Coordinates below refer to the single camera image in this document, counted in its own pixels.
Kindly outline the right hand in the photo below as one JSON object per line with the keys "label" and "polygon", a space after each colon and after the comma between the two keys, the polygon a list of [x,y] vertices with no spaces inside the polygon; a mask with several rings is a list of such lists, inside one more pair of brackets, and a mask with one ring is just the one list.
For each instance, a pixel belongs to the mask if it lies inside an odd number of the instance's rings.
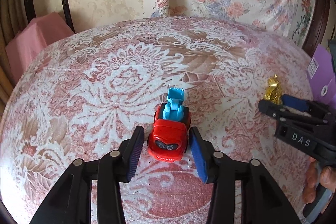
{"label": "right hand", "polygon": [[309,158],[309,166],[306,171],[305,188],[303,189],[302,199],[304,203],[312,203],[316,196],[315,186],[320,183],[326,189],[335,192],[335,168],[326,166],[321,173],[317,171],[317,161]]}

